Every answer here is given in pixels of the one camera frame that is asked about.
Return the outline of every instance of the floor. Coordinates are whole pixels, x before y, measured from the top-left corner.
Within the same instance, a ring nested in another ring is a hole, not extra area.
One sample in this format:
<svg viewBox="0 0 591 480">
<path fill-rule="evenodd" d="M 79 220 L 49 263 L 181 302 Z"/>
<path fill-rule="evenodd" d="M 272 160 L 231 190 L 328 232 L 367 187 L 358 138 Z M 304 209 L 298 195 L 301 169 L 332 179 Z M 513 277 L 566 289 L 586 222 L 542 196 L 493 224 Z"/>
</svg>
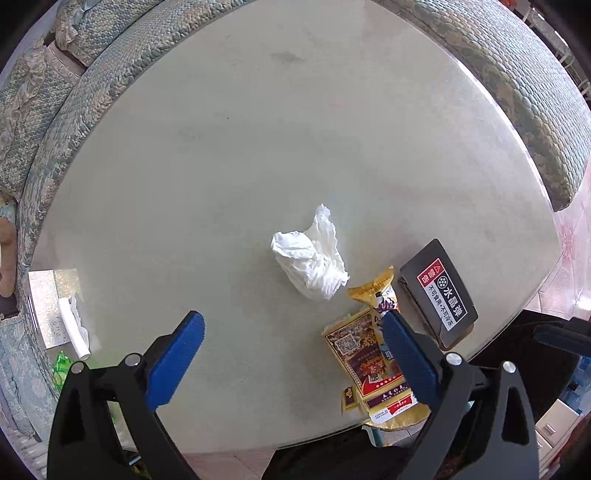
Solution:
<svg viewBox="0 0 591 480">
<path fill-rule="evenodd" d="M 211 455 L 185 455 L 201 480 L 258 480 L 274 450 Z"/>
<path fill-rule="evenodd" d="M 555 214 L 562 255 L 527 310 L 570 320 L 591 315 L 591 167 L 571 205 Z"/>
</svg>

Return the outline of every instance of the black battery pack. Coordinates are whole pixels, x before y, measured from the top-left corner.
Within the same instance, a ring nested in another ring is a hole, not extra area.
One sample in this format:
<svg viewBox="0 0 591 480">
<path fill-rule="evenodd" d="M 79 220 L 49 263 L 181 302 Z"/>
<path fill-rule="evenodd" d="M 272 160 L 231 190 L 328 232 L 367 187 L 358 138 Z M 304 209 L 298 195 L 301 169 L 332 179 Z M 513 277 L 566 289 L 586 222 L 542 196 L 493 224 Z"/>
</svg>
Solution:
<svg viewBox="0 0 591 480">
<path fill-rule="evenodd" d="M 474 328 L 478 313 L 438 239 L 432 240 L 400 269 L 398 281 L 442 350 L 453 348 Z"/>
</svg>

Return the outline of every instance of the white tabletop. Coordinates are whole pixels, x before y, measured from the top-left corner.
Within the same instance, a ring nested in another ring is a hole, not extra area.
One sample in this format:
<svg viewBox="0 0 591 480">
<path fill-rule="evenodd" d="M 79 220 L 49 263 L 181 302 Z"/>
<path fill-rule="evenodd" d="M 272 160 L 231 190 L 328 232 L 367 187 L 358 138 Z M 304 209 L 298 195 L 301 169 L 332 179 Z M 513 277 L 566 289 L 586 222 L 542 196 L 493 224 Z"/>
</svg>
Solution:
<svg viewBox="0 0 591 480">
<path fill-rule="evenodd" d="M 190 309 L 204 345 L 158 410 L 182 452 L 334 432 L 351 380 L 314 303 L 269 248 L 333 214 L 349 286 L 441 240 L 479 313 L 471 356 L 559 256 L 545 190 L 491 97 L 415 27 L 365 0 L 258 0 L 166 54 L 92 132 L 34 268 L 77 269 L 91 366 L 118 363 Z M 420 323 L 401 295 L 401 308 Z"/>
</svg>

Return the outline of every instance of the white tissue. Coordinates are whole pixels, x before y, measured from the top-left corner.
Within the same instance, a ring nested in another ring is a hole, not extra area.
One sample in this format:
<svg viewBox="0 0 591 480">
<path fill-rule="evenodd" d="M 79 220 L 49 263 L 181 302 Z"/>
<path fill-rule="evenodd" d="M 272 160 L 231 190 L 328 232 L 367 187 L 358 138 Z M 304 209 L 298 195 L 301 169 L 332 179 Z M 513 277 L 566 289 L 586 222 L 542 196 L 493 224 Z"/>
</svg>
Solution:
<svg viewBox="0 0 591 480">
<path fill-rule="evenodd" d="M 271 249 L 295 287 L 312 300 L 329 300 L 349 280 L 345 264 L 336 249 L 336 229 L 330 210 L 316 209 L 312 226 L 305 232 L 277 232 Z"/>
<path fill-rule="evenodd" d="M 57 304 L 60 306 L 61 319 L 64 321 L 76 355 L 80 360 L 86 360 L 90 357 L 88 331 L 80 324 L 80 316 L 76 308 L 76 296 L 72 298 L 72 304 L 70 304 L 70 299 L 67 297 L 59 299 Z"/>
</svg>

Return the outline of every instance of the package label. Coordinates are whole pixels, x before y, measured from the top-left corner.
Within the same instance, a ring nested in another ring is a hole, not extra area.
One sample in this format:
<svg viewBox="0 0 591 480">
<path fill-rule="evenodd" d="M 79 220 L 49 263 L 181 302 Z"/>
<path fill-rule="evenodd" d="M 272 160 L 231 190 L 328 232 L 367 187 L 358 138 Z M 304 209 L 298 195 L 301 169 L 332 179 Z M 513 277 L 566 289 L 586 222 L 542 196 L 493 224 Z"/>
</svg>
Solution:
<svg viewBox="0 0 591 480">
<path fill-rule="evenodd" d="M 440 259 L 436 259 L 417 277 L 435 307 L 446 330 L 451 330 L 466 315 L 466 307 Z"/>
</svg>

